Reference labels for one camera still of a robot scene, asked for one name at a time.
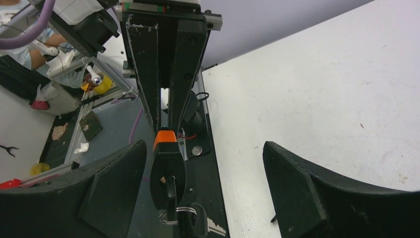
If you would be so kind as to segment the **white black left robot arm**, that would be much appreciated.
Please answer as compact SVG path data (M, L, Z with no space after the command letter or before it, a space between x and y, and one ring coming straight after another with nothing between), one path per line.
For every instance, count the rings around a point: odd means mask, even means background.
M122 37L145 116L161 129L161 89L169 90L168 129L186 112L211 31L222 16L197 0L57 0L49 19L76 50L94 58L111 37Z

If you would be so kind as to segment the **orange padlock with keys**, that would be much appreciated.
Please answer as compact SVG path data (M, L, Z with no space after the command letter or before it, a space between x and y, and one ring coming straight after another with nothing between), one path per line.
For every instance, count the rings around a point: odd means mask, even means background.
M154 162L150 174L150 193L159 221L175 226L182 238L227 237L227 231L209 216L205 206L198 202L182 204L187 187L187 169L177 141L177 134L160 129L153 145Z

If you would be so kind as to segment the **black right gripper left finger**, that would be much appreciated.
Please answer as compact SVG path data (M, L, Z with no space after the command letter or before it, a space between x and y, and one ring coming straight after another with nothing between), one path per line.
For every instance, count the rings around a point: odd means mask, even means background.
M1 237L126 237L146 160L139 140L47 181L2 190Z

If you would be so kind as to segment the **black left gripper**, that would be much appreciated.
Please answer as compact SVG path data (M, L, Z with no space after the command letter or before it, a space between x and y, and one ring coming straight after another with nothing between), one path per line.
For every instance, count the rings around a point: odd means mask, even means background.
M145 116L160 128L160 89L169 88L168 126L178 133L190 90L221 14L198 0L121 0L119 19Z

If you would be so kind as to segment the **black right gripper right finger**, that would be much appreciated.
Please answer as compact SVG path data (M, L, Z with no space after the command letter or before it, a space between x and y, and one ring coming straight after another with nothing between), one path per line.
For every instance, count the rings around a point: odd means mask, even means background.
M283 238L417 238L420 193L355 180L272 141L264 170Z

